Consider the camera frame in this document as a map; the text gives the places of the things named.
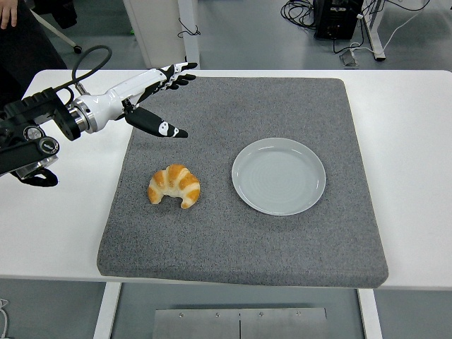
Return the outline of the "person's hand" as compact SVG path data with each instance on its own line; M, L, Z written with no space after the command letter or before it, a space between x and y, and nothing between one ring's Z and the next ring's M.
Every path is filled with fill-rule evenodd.
M1 29L5 30L8 26L17 25L17 0L0 0Z

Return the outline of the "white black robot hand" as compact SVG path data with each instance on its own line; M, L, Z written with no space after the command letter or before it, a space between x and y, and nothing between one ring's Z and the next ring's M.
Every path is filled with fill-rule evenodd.
M185 130L142 108L140 103L160 91L176 90L187 85L196 78L187 71L197 66L195 62L182 62L151 69L110 88L102 95L79 97L77 108L88 121L87 132L98 132L107 122L124 118L128 124L157 137L186 138L188 133Z

